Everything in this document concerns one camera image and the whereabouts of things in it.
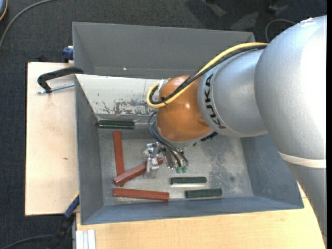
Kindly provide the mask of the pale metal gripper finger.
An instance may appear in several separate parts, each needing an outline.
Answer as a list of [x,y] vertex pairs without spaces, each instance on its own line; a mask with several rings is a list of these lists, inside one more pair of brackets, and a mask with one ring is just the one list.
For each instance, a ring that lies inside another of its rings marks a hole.
[[146,163],[146,178],[156,178],[159,170],[159,164],[157,158],[148,158]]
[[153,142],[146,144],[145,149],[143,150],[143,155],[146,158],[157,158],[158,152],[159,152],[159,143]]

